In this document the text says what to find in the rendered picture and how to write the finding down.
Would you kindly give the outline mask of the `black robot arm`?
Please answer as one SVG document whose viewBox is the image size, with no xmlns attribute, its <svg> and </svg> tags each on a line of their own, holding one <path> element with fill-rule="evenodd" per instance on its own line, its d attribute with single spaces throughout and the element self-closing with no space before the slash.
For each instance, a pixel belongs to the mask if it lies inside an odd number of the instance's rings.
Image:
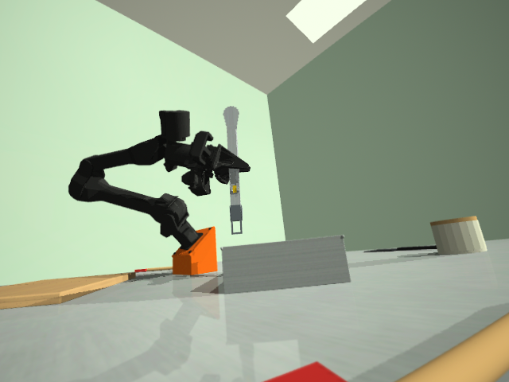
<svg viewBox="0 0 509 382">
<path fill-rule="evenodd" d="M 190 137 L 190 111 L 159 111 L 161 134 L 140 142 L 130 148 L 105 154 L 94 154 L 83 158 L 74 173 L 68 193 L 76 201 L 98 202 L 121 206 L 151 215 L 160 224 L 160 234 L 165 238 L 173 235 L 181 244 L 180 249 L 188 250 L 203 233 L 197 233 L 187 221 L 189 214 L 185 201 L 168 193 L 159 198 L 135 193 L 109 185 L 105 169 L 125 165 L 153 165 L 165 158 L 163 165 L 167 172 L 184 166 L 182 154 Z M 205 165 L 204 165 L 205 166 Z M 181 176 L 181 181 L 196 196 L 211 194 L 210 179 L 214 173 L 205 173 L 204 166 L 188 164 L 190 171 Z"/>
</svg>

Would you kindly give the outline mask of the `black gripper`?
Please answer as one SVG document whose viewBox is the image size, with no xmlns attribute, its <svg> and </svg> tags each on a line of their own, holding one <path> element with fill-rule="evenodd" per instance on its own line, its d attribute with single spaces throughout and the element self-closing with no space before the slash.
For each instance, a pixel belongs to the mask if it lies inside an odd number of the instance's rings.
<svg viewBox="0 0 509 382">
<path fill-rule="evenodd" d="M 214 171 L 216 180 L 226 185 L 229 182 L 229 169 L 239 169 L 240 173 L 250 172 L 251 168 L 248 163 L 221 144 L 218 146 L 206 145 L 207 141 L 212 140 L 213 136 L 209 131 L 201 131 L 196 134 L 194 141 L 184 148 L 182 154 L 184 166 L 193 163 L 200 166 L 205 165 L 203 170 L 205 173 L 212 175 L 212 171 Z"/>
</svg>

